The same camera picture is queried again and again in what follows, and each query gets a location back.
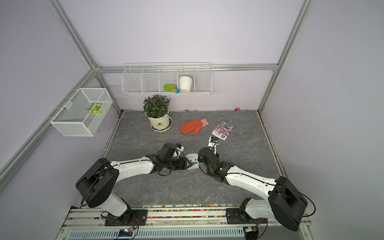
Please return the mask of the white alarm device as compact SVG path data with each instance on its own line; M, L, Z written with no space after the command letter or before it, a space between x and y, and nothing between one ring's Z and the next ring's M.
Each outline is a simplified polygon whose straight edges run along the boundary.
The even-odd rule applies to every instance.
M197 153L191 153L191 154L187 154L186 155L186 158L189 159L192 163L199 163L198 162L198 157L199 155ZM190 167L188 170L195 170L195 169L198 169L199 168L199 164L198 165L193 165L192 167Z

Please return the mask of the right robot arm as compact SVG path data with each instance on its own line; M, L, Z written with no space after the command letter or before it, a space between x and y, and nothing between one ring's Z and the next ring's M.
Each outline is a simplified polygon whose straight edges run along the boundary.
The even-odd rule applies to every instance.
M245 189L268 201L266 206L250 198L239 208L251 219L274 219L291 231L298 231L308 201L292 182L280 176L277 180L254 175L232 163L220 161L211 148L202 148L198 161L206 166L207 174L217 182Z

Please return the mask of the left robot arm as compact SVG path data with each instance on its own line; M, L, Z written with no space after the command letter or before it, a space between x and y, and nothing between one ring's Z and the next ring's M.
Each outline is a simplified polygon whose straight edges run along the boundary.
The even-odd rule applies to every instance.
M113 193L115 184L138 175L187 170L193 163L184 155L180 144L166 143L156 154L128 161L98 159L76 182L76 189L89 208L101 208L109 216L121 219L129 215L130 208Z

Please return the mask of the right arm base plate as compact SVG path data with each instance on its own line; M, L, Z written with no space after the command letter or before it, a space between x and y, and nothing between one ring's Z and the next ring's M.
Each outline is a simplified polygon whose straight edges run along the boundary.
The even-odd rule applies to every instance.
M239 208L227 208L225 216L228 225L257 225L266 224L268 221L268 219L265 218L253 219L245 213L245 211L241 211Z

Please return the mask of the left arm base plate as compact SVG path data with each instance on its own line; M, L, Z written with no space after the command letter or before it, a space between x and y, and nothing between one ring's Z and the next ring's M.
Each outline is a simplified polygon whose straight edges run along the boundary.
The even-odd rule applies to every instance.
M132 210L128 209L120 217L115 217L108 214L105 221L106 227L121 227L121 226L144 226L147 221L148 210Z

